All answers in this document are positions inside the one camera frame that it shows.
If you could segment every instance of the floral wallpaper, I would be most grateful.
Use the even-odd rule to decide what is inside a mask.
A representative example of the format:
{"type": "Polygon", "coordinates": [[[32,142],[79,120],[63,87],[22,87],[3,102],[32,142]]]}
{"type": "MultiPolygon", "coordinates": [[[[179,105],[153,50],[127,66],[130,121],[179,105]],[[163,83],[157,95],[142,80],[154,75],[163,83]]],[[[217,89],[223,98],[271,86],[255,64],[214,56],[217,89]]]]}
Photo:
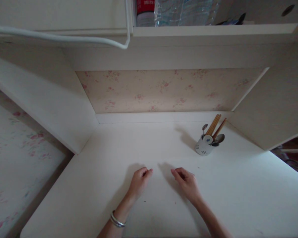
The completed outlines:
{"type": "Polygon", "coordinates": [[[96,113],[230,111],[261,68],[77,71],[96,113]]]}
{"type": "Polygon", "coordinates": [[[0,237],[72,153],[0,91],[0,237]]]}

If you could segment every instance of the spoon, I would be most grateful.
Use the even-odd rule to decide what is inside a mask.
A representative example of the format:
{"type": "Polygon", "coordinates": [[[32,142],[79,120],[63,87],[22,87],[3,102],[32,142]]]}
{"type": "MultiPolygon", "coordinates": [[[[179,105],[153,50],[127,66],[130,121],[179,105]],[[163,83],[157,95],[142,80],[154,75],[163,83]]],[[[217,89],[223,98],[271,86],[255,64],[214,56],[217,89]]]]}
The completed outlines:
{"type": "Polygon", "coordinates": [[[202,130],[203,130],[203,135],[205,134],[204,133],[204,130],[208,127],[208,124],[205,124],[203,127],[202,127],[202,130]]]}
{"type": "Polygon", "coordinates": [[[225,135],[219,134],[216,136],[215,141],[217,141],[217,143],[221,143],[221,142],[223,142],[224,139],[225,139],[225,135]]]}
{"type": "Polygon", "coordinates": [[[221,143],[223,142],[223,140],[225,139],[225,135],[224,134],[219,134],[215,137],[215,140],[211,143],[211,145],[213,145],[214,143],[221,143]]]}

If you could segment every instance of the water bottle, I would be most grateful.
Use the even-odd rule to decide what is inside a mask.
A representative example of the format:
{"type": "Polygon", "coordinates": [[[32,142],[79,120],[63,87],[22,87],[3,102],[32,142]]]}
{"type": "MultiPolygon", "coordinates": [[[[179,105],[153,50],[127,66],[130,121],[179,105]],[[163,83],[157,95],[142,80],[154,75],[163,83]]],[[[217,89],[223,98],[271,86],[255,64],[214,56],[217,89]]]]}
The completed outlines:
{"type": "Polygon", "coordinates": [[[218,13],[220,7],[221,0],[213,0],[212,8],[210,10],[209,19],[207,20],[205,25],[213,25],[216,13],[218,13]]]}
{"type": "Polygon", "coordinates": [[[155,26],[179,26],[183,0],[156,0],[155,26]]]}
{"type": "Polygon", "coordinates": [[[221,0],[156,0],[155,26],[212,25],[221,0]]]}
{"type": "Polygon", "coordinates": [[[213,0],[184,0],[180,26],[205,25],[213,0]]]}

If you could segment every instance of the plastic bottle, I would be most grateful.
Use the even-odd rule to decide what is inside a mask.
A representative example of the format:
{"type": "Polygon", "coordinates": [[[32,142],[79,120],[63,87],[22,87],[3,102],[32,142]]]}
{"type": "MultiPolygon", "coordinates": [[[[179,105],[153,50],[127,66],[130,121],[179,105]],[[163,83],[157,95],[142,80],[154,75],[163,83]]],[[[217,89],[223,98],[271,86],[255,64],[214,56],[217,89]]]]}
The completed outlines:
{"type": "Polygon", "coordinates": [[[154,10],[154,0],[137,0],[137,26],[155,26],[154,10]]]}
{"type": "Polygon", "coordinates": [[[221,0],[156,0],[155,26],[212,25],[221,0]]]}
{"type": "Polygon", "coordinates": [[[180,26],[205,25],[213,0],[184,0],[180,26]]]}
{"type": "Polygon", "coordinates": [[[179,26],[183,0],[155,0],[155,25],[179,26]]]}

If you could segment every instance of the white cable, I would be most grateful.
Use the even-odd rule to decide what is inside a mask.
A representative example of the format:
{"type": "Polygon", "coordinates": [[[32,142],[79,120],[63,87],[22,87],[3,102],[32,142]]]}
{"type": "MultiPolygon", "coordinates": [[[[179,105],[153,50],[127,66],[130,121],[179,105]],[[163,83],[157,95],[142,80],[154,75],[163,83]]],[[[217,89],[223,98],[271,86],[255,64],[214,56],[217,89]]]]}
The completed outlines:
{"type": "Polygon", "coordinates": [[[8,35],[18,35],[18,36],[26,36],[56,42],[80,42],[80,43],[100,43],[115,46],[121,48],[123,50],[128,48],[129,41],[130,41],[130,31],[129,31],[129,13],[128,13],[128,0],[125,0],[125,7],[126,7],[126,24],[127,24],[127,40],[126,43],[123,45],[119,42],[114,40],[110,40],[107,38],[102,37],[88,37],[88,36],[61,36],[61,35],[53,35],[43,32],[37,31],[30,31],[24,29],[18,29],[9,26],[0,26],[0,34],[8,34],[8,35]]]}

